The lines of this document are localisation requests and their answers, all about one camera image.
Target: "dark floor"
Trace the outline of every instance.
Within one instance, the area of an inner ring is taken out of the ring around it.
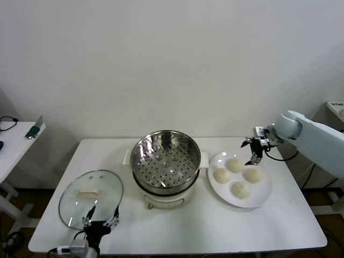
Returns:
[[[33,192],[33,191],[20,191],[20,195],[17,198],[12,198],[11,203],[13,203],[17,208],[22,209],[24,205],[28,202],[34,203],[34,208],[30,213],[30,217],[32,218],[40,218],[44,212],[45,207],[47,206],[51,196],[52,191],[48,192]],[[331,200],[327,197],[326,193],[324,192],[312,192],[312,193],[305,193],[304,194],[309,205],[328,205],[331,204]],[[8,217],[3,212],[0,213],[1,219],[1,237],[4,239],[13,225],[13,220]],[[318,222],[321,226],[329,229],[336,237],[338,237],[344,245],[344,221],[340,217],[340,215],[322,215],[317,216]],[[14,252],[17,258],[26,257],[31,254],[31,252],[27,249],[28,242],[30,241],[30,235],[33,233],[33,229],[22,229],[21,232],[26,236],[24,245],[21,249],[17,252]],[[300,250],[290,254],[290,258],[321,258],[321,257],[328,257],[328,258],[336,258],[340,257],[341,255],[341,248],[336,244],[336,242],[327,237],[328,245],[327,247],[318,249],[321,254],[317,253],[316,250]],[[46,257],[46,254],[34,254],[33,258],[43,258]],[[253,258],[255,257],[254,254],[225,254],[225,255],[190,255],[190,256],[180,256],[181,258],[191,257],[191,258],[226,258],[226,257],[237,257],[237,258]],[[2,248],[0,250],[0,258],[7,258],[4,254]]]

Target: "white table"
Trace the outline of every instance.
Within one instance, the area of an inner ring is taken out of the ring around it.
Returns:
[[[196,138],[209,157],[240,149],[243,138]],[[147,208],[129,166],[122,166],[126,150],[137,139],[83,140],[31,238],[29,249],[47,252],[69,245],[75,230],[59,218],[59,199],[76,177],[95,169],[117,173],[124,184],[120,224],[100,245],[102,254],[204,254],[266,252],[318,248],[327,240],[284,162],[263,159],[273,182],[273,191],[257,209],[241,209],[223,202],[211,189],[206,177],[198,178],[195,192],[185,206],[171,210]],[[271,155],[281,158],[278,150]]]
[[[33,140],[25,138],[26,133],[34,124],[35,122],[17,122],[15,127],[0,132],[0,141],[4,142],[4,146],[0,150],[0,187],[9,193],[6,198],[0,196],[0,209],[16,221],[9,233],[18,231],[22,227],[35,228],[39,221],[39,219],[32,219],[27,216],[32,210],[33,204],[26,204],[21,211],[9,202],[12,196],[18,196],[18,192],[5,181],[8,174],[36,141],[37,138]],[[1,122],[0,125],[2,129],[5,129],[13,125],[13,122]],[[41,126],[38,136],[44,129],[45,124]]]

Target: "black cable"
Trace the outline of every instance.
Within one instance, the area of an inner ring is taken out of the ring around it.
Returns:
[[[53,249],[49,250],[47,253],[47,258],[50,258],[50,253],[57,253],[57,252],[58,252],[57,248],[53,248]]]
[[[31,253],[30,255],[27,255],[27,256],[15,256],[13,254],[14,252],[16,252],[18,249],[20,249],[23,246],[24,240],[27,238],[23,235],[22,232],[12,232],[6,237],[4,241],[2,241],[1,236],[0,238],[1,238],[0,245],[2,246],[3,244],[5,244],[5,246],[3,247],[4,253],[8,254],[8,256],[12,258],[30,258],[31,256],[35,254],[35,253]]]
[[[271,158],[271,159],[273,159],[273,160],[276,160],[276,161],[288,161],[288,160],[292,160],[294,157],[296,157],[297,156],[297,154],[299,154],[299,151],[296,151],[296,153],[293,155],[293,156],[291,156],[291,157],[289,157],[289,158],[287,158],[287,159],[277,159],[277,158],[275,158],[275,157],[271,157],[269,154],[268,154],[268,151],[265,149],[264,150],[264,152],[265,152],[265,154],[269,157],[269,158]]]
[[[322,187],[322,188],[326,188],[326,187],[328,187],[329,185],[331,185],[331,184],[333,184],[335,181],[337,181],[338,180],[338,178],[336,178],[336,179],[334,179],[334,180],[332,180],[331,182],[329,182],[327,185],[325,185],[324,187]]]
[[[324,230],[324,233],[326,236],[328,236],[329,238],[331,238],[332,240],[334,240],[334,242],[340,247],[341,249],[341,254],[340,257],[342,258],[344,255],[344,246],[342,245],[342,243],[340,242],[339,238],[329,229],[321,226],[321,228]],[[328,258],[327,256],[325,256],[324,254],[322,254],[320,251],[315,250],[321,257],[323,258]]]
[[[15,122],[14,125],[10,126],[9,128],[6,128],[6,129],[0,129],[0,132],[4,132],[4,131],[8,131],[9,129],[15,127],[17,125],[17,122],[18,122],[18,119],[17,118],[14,118],[14,117],[9,117],[9,116],[3,116],[3,117],[0,117],[0,121],[1,119],[3,118],[11,118],[13,120],[13,122]]]
[[[85,233],[85,231],[84,231],[84,230],[81,230],[81,231],[77,232],[77,233],[75,234],[75,236],[74,236],[73,239],[76,239],[76,237],[77,237],[79,234],[81,234],[81,233]]]
[[[308,175],[308,177],[307,177],[307,179],[306,179],[306,182],[302,185],[301,189],[304,189],[304,187],[305,187],[306,184],[308,183],[309,179],[311,178],[311,175],[312,175],[312,173],[313,173],[313,170],[314,170],[314,167],[315,167],[315,166],[316,166],[316,164],[314,163],[314,164],[313,164],[313,167],[312,167],[312,169],[311,169],[311,172],[310,172],[310,174]]]

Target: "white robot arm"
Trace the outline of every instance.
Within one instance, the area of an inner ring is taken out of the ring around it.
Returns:
[[[344,179],[344,134],[324,124],[313,122],[304,115],[287,111],[275,124],[256,127],[256,137],[247,138],[252,157],[246,164],[258,164],[262,154],[285,141],[297,147],[305,157],[338,179]]]

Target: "dough ball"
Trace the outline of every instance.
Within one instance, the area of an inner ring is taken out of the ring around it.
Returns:
[[[214,178],[221,184],[228,183],[231,180],[231,172],[225,168],[220,168],[214,172]]]
[[[245,169],[245,163],[242,160],[239,159],[230,159],[227,161],[226,167],[234,172],[234,173],[238,173],[240,171],[243,171]]]
[[[259,168],[250,168],[244,173],[243,176],[252,183],[258,183],[264,178],[264,172]]]
[[[240,199],[245,199],[249,196],[248,184],[243,181],[235,183],[233,186],[233,191]]]

